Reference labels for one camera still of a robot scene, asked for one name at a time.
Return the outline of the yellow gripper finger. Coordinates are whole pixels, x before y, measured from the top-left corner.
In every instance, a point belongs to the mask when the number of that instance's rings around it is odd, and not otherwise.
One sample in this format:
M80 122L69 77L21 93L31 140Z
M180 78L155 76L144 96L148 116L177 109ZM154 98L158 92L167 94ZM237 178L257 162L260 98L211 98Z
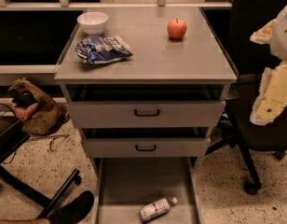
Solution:
M282 61L275 69L266 68L261 78L259 95L256 97L250 122L266 126L274 121L287 106L287 62Z
M276 19L273 19L269 21L267 24L265 24L259 30L253 32L253 34L250 36L250 40L253 43L260 45L269 44L271 42L276 21L277 21Z

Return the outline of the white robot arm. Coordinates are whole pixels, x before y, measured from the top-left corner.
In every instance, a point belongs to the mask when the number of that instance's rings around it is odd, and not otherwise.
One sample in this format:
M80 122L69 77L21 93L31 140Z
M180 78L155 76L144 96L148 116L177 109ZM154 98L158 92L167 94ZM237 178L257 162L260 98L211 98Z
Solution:
M274 20L254 32L250 40L260 45L268 44L270 53L280 59L276 68L265 68L250 115L251 123L266 126L287 106L287 5Z

